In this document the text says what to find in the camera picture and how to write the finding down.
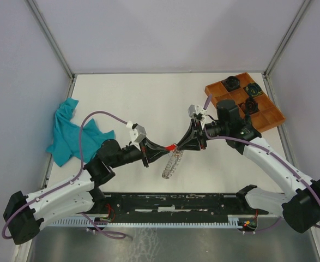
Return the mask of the silver keyring with keys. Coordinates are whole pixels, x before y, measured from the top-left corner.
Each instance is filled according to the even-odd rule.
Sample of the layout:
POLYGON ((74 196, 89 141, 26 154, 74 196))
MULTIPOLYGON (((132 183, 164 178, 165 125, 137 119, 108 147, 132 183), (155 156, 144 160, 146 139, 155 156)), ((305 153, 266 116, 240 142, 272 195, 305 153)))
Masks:
POLYGON ((169 179, 170 177, 172 177, 183 157, 183 154, 184 151, 180 151, 177 149, 171 151, 170 158, 162 172, 162 178, 169 179))

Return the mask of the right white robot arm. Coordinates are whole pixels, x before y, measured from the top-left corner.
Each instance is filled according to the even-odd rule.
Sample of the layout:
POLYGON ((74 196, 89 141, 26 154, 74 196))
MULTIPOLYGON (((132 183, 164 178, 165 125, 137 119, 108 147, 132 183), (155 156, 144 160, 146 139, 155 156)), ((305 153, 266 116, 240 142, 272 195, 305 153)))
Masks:
POLYGON ((188 131, 177 144, 180 151, 200 151, 209 140, 225 140, 231 148, 258 165, 281 189, 274 193, 249 185, 235 202, 241 213, 264 210, 283 218, 296 232, 320 228, 320 179, 305 175, 282 158, 252 125, 249 115, 240 116, 233 100, 216 105, 217 119, 207 123, 207 106, 190 105, 188 131))

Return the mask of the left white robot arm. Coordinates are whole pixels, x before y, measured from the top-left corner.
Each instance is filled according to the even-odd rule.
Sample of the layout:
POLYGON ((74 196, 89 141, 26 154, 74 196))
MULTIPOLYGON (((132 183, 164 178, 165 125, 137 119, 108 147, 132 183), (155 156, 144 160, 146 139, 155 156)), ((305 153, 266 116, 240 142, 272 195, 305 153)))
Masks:
POLYGON ((148 167, 175 148, 175 145, 157 145, 147 138, 138 146, 127 145, 123 148, 115 139, 104 141, 95 157, 76 175, 34 193, 14 193, 3 214, 3 238, 21 245, 59 219, 90 210, 95 213, 103 211, 106 200, 99 187, 115 177, 114 168, 139 160, 148 167))

